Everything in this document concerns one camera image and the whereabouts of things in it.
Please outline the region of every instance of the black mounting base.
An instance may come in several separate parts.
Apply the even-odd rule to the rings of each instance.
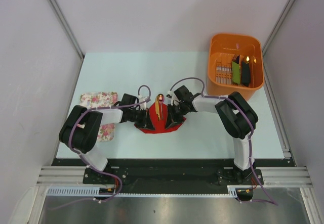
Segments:
[[[252,185],[251,175],[239,183],[232,179],[233,171],[233,169],[223,168],[215,170],[214,167],[120,167],[111,169],[111,173],[123,181],[122,193],[187,195],[227,194],[227,185],[249,187]],[[260,180],[263,182],[261,170],[256,169],[256,173],[261,176]],[[87,168],[83,183],[114,185],[115,180]]]

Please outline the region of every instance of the metal floor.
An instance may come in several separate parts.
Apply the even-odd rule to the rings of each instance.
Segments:
[[[239,204],[233,198],[118,197],[107,203],[82,201],[48,210],[82,197],[47,196],[39,224],[191,224],[191,223],[310,223],[298,188],[272,188],[279,203]],[[256,189],[254,198],[265,198]]]

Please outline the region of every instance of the orange plastic basket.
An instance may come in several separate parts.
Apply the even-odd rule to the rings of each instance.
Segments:
[[[251,83],[249,87],[232,83],[232,59],[249,56]],[[248,100],[264,84],[263,58],[260,42],[251,36],[219,33],[211,39],[208,58],[207,92],[209,95],[228,95],[239,92]]]

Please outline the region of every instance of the red cloth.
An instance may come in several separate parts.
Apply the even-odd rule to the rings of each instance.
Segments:
[[[165,125],[166,125],[166,121],[167,121],[167,117],[168,117],[168,108],[167,108],[166,104],[161,104],[161,106],[162,106],[162,112],[163,112],[163,119],[160,119],[160,120],[157,120],[155,104],[153,104],[148,110],[149,114],[150,114],[150,119],[152,121],[152,124],[153,124],[155,130],[148,130],[148,129],[139,129],[139,130],[143,131],[146,134],[168,133],[168,132],[173,132],[173,131],[177,130],[182,125],[182,123],[181,123],[179,125],[165,129]]]

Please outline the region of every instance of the floral cloth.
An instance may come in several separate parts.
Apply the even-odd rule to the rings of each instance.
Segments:
[[[115,92],[87,93],[80,96],[80,105],[87,108],[110,106],[117,102],[117,98],[118,95]],[[97,141],[111,141],[114,130],[115,124],[100,126]]]

